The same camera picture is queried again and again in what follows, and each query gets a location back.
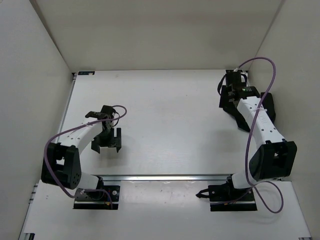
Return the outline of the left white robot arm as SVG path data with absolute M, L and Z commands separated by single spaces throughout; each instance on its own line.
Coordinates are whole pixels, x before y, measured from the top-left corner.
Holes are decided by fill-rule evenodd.
M 66 138 L 47 144 L 41 170 L 41 181 L 63 189 L 85 190 L 93 199 L 104 195 L 103 179 L 84 173 L 80 156 L 83 150 L 91 149 L 100 153 L 101 148 L 122 148 L 122 130 L 115 128 L 114 119 L 120 114 L 111 106 L 104 105 L 100 112 L 90 111 L 85 115 L 81 128 L 66 133 Z

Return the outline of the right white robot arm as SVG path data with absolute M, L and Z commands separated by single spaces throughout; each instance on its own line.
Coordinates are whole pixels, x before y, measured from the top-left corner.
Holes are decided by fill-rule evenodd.
M 274 126 L 275 109 L 270 93 L 258 92 L 247 85 L 247 75 L 241 70 L 227 70 L 217 88 L 219 107 L 231 115 L 237 127 L 251 134 L 257 151 L 248 158 L 243 171 L 231 176 L 224 195 L 236 200 L 242 189 L 257 183 L 291 174 L 297 153 L 294 141 L 287 141 Z

